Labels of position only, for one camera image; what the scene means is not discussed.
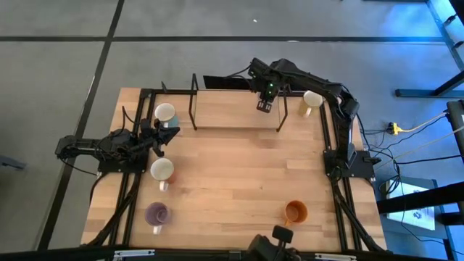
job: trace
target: wooden board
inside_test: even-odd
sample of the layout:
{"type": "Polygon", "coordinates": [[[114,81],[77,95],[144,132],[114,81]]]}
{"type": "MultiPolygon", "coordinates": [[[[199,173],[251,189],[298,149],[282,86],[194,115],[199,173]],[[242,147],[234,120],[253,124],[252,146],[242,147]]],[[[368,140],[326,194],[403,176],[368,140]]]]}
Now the wooden board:
{"type": "Polygon", "coordinates": [[[274,128],[280,123],[278,100],[269,113],[256,109],[258,94],[249,91],[199,91],[195,123],[199,128],[274,128]]]}
{"type": "MultiPolygon", "coordinates": [[[[121,125],[121,106],[127,109],[130,105],[129,115],[135,114],[138,92],[137,88],[121,90],[112,129],[121,125]]],[[[307,205],[309,217],[303,224],[290,227],[294,231],[291,247],[300,251],[340,251],[334,200],[323,166],[320,112],[314,109],[309,118],[301,118],[297,115],[299,99],[288,99],[289,116],[280,133],[275,129],[239,128],[195,131],[188,116],[189,96],[157,95],[156,104],[172,103],[180,120],[180,133],[165,147],[178,179],[167,192],[160,192],[149,172],[143,174],[130,245],[246,249],[257,233],[271,238],[273,226],[283,225],[285,203],[299,199],[307,205]],[[157,201],[165,203],[173,216],[161,234],[154,236],[145,222],[144,210],[157,201]]],[[[255,105],[253,102],[243,107],[256,110],[255,105]]],[[[355,130],[353,139],[360,149],[357,123],[355,130]]],[[[150,162],[155,159],[151,153],[150,162]]],[[[96,187],[83,243],[92,240],[113,213],[120,179],[119,173],[109,174],[96,187]]],[[[386,247],[372,187],[363,179],[351,181],[357,216],[376,242],[386,247]]],[[[119,242],[125,218],[121,224],[119,242]]],[[[352,246],[347,219],[345,224],[352,246]]]]}

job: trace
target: cup handle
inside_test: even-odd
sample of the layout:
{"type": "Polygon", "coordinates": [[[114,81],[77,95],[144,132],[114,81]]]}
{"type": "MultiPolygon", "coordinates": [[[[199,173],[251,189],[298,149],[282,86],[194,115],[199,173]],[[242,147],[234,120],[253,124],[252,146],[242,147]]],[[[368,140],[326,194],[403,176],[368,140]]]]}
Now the cup handle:
{"type": "Polygon", "coordinates": [[[154,235],[159,235],[161,233],[161,228],[162,228],[162,225],[156,225],[153,227],[153,234],[154,235]]]}
{"type": "Polygon", "coordinates": [[[160,191],[167,191],[167,188],[169,186],[169,183],[167,181],[160,181],[159,182],[159,190],[160,191]]]}
{"type": "Polygon", "coordinates": [[[309,117],[310,116],[311,109],[312,109],[311,107],[307,108],[306,113],[304,114],[304,117],[309,117]]]}

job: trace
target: orange mug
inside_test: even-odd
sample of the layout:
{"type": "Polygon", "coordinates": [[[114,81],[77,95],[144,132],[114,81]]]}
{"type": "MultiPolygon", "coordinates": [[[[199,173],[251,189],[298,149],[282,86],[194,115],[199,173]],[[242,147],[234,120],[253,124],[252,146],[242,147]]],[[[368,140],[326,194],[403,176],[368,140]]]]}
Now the orange mug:
{"type": "Polygon", "coordinates": [[[307,208],[305,203],[299,200],[293,200],[287,203],[284,210],[285,226],[292,223],[303,223],[307,218],[307,208]]]}

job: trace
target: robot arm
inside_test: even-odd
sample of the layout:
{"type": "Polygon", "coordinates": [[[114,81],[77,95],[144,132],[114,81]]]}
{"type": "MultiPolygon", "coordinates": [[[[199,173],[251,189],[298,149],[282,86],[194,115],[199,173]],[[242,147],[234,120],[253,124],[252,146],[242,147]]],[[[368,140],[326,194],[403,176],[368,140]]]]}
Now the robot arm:
{"type": "Polygon", "coordinates": [[[359,108],[359,103],[345,91],[340,83],[332,83],[304,72],[287,59],[280,59],[266,65],[257,58],[252,60],[248,74],[252,76],[252,91],[260,92],[257,109],[269,112],[274,98],[287,86],[300,86],[326,98],[335,121],[339,148],[336,151],[335,164],[349,168],[356,156],[352,144],[352,124],[359,108]]]}

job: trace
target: white paper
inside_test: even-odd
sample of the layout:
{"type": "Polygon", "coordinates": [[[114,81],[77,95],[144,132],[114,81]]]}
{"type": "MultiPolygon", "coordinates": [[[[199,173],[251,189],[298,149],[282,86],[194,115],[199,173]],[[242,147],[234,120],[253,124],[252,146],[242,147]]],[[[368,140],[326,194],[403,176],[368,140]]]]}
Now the white paper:
{"type": "MultiPolygon", "coordinates": [[[[387,182],[386,187],[388,188],[392,184],[392,181],[387,182]]],[[[387,195],[387,199],[391,199],[397,196],[415,193],[415,192],[422,192],[428,190],[427,188],[421,188],[414,185],[409,184],[401,184],[399,183],[397,189],[387,195]]],[[[395,220],[409,225],[415,225],[421,228],[429,229],[431,231],[435,230],[435,213],[434,207],[424,207],[418,210],[408,210],[405,211],[405,217],[403,218],[403,211],[389,213],[386,215],[386,218],[390,220],[395,220]]]]}

